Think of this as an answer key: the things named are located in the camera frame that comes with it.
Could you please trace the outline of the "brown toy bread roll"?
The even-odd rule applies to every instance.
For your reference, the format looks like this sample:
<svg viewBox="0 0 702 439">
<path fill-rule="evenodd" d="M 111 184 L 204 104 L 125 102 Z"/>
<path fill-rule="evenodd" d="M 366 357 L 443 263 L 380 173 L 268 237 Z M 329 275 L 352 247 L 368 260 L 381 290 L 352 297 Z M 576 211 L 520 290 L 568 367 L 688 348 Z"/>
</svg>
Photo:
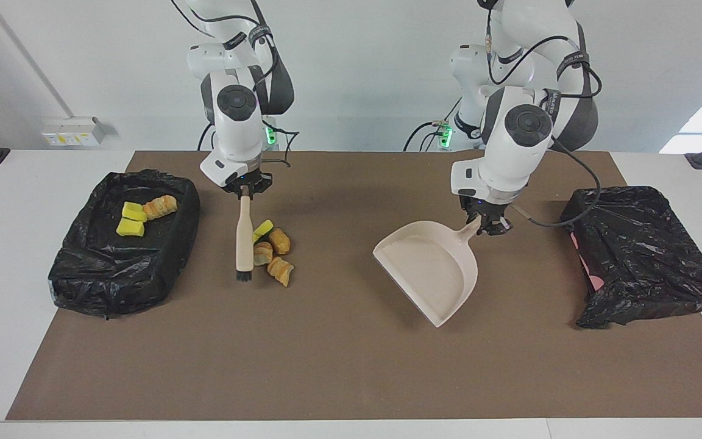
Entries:
<svg viewBox="0 0 702 439">
<path fill-rule="evenodd" d="M 291 240 L 289 236 L 280 228 L 275 227 L 267 235 L 268 242 L 270 242 L 274 253 L 277 255 L 286 255 L 290 253 L 291 250 Z"/>
</svg>

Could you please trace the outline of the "beige plastic dustpan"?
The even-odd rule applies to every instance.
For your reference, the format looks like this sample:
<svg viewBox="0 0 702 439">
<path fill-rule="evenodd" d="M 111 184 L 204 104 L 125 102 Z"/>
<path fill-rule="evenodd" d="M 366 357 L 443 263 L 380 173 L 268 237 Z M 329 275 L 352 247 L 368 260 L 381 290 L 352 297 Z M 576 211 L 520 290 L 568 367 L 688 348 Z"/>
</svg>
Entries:
<svg viewBox="0 0 702 439">
<path fill-rule="evenodd" d="M 477 285 L 478 264 L 470 239 L 479 227 L 479 217 L 459 230 L 417 221 L 389 234 L 372 253 L 421 314 L 439 328 Z"/>
</svg>

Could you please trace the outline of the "pale-sided toy croissant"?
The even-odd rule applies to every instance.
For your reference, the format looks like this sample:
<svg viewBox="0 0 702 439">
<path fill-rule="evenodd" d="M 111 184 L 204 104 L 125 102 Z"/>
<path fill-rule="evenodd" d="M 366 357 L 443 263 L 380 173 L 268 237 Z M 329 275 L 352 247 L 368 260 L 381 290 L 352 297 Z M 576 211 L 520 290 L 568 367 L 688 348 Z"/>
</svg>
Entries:
<svg viewBox="0 0 702 439">
<path fill-rule="evenodd" d="M 177 199 L 172 195 L 154 198 L 150 202 L 145 203 L 142 208 L 147 221 L 168 216 L 179 209 Z"/>
</svg>

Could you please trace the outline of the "pink plastic bin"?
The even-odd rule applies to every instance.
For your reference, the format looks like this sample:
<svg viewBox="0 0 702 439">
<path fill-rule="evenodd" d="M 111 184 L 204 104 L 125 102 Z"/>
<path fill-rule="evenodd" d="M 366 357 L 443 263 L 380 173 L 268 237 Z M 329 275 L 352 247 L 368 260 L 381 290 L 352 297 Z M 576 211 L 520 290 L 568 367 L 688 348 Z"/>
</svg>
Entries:
<svg viewBox="0 0 702 439">
<path fill-rule="evenodd" d="M 583 256 L 580 253 L 580 247 L 579 247 L 578 241 L 576 239 L 576 234 L 574 232 L 571 232 L 571 233 L 569 233 L 569 236 L 573 242 L 574 248 L 576 249 L 576 253 L 579 256 L 579 260 L 581 263 L 583 274 L 587 278 L 587 287 L 589 289 L 589 292 L 599 291 L 599 289 L 604 287 L 605 282 L 602 280 L 602 278 L 596 277 L 596 275 L 593 275 L 590 272 L 589 267 L 587 265 L 587 262 L 585 261 L 585 259 L 583 258 Z"/>
</svg>

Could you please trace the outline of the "black plastic trash bag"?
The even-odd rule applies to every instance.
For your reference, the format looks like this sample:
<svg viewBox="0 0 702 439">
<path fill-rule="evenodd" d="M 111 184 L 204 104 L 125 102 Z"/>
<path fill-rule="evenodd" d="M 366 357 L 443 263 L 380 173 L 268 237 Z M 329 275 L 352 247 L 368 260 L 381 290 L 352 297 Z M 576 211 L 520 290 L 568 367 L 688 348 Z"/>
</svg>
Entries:
<svg viewBox="0 0 702 439">
<path fill-rule="evenodd" d="M 702 312 L 702 251 L 654 187 L 576 190 L 561 219 L 573 220 L 568 234 L 575 233 L 590 272 L 604 281 L 599 291 L 587 287 L 578 327 Z"/>
<path fill-rule="evenodd" d="M 125 202 L 176 198 L 177 212 L 148 221 L 142 237 L 116 228 Z M 159 170 L 109 173 L 71 223 L 48 273 L 53 303 L 87 316 L 142 312 L 167 300 L 197 239 L 200 198 L 190 179 Z"/>
</svg>

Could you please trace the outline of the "brown table mat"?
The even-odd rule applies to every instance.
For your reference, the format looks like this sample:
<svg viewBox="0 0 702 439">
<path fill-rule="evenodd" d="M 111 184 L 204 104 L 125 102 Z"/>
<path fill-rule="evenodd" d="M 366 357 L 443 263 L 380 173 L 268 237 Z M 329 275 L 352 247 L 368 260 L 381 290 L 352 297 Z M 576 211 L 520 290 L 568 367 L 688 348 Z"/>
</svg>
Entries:
<svg viewBox="0 0 702 439">
<path fill-rule="evenodd" d="M 197 241 L 167 302 L 102 319 L 56 311 L 9 420 L 702 417 L 702 316 L 577 328 L 568 234 L 517 215 L 470 242 L 476 289 L 434 327 L 373 256 L 419 220 L 462 227 L 466 154 L 300 152 L 252 204 L 292 241 L 281 286 L 233 272 L 236 198 L 200 152 L 137 152 L 197 186 Z"/>
</svg>

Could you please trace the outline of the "white wall outlet box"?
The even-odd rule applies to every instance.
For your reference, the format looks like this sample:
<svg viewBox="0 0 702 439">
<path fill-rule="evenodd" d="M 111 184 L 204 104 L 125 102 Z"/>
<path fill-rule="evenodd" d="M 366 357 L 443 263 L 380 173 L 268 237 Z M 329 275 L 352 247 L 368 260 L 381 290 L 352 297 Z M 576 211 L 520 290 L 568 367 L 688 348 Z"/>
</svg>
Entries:
<svg viewBox="0 0 702 439">
<path fill-rule="evenodd" d="M 93 116 L 43 118 L 41 136 L 50 146 L 98 147 L 105 139 L 105 130 Z"/>
</svg>

